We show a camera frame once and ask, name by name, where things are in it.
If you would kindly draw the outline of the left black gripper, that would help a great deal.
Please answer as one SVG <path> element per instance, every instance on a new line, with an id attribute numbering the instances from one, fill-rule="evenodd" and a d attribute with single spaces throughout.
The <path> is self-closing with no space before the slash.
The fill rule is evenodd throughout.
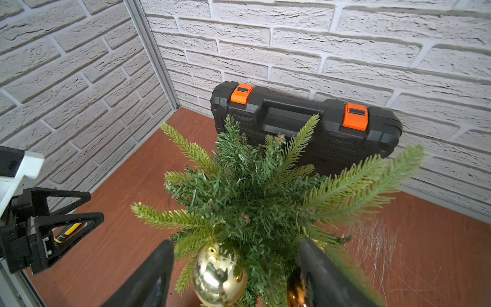
<path id="1" fill-rule="evenodd" d="M 27 267 L 34 275 L 45 271 L 100 226 L 104 222 L 102 212 L 68 214 L 91 197 L 89 192 L 51 188 L 29 188 L 23 195 L 13 197 L 1 217 L 1 257 L 10 273 Z M 28 234 L 31 217 L 35 217 L 34 235 Z M 54 238 L 74 223 L 82 225 L 62 244 L 57 244 Z"/>

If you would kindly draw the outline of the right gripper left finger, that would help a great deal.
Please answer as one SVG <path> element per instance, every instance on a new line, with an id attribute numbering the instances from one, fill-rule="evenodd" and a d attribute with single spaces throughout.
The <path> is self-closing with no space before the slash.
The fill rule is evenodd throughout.
<path id="1" fill-rule="evenodd" d="M 174 244 L 165 240 L 102 305 L 165 306 L 174 261 Z"/>

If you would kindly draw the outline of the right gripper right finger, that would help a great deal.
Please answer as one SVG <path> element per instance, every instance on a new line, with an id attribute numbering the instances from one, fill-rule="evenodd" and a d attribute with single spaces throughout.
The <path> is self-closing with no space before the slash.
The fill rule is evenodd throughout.
<path id="1" fill-rule="evenodd" d="M 300 243 L 299 260 L 307 306 L 375 306 L 311 239 Z"/>

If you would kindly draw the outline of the copper brown ball ornament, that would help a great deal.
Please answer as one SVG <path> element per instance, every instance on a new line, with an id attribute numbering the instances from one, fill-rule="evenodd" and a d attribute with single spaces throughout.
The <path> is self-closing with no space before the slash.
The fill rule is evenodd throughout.
<path id="1" fill-rule="evenodd" d="M 289 307 L 306 307 L 307 291 L 301 277 L 300 267 L 296 268 L 288 277 L 286 283 L 287 301 Z"/>

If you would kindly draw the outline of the shiny gold ball ornament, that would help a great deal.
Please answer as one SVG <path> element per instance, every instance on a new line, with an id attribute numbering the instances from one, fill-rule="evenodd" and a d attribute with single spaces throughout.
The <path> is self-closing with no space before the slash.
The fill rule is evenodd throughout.
<path id="1" fill-rule="evenodd" d="M 248 284 L 248 273 L 239 260 L 234 250 L 217 243 L 200 250 L 193 263 L 192 282 L 205 306 L 232 306 L 239 301 Z"/>

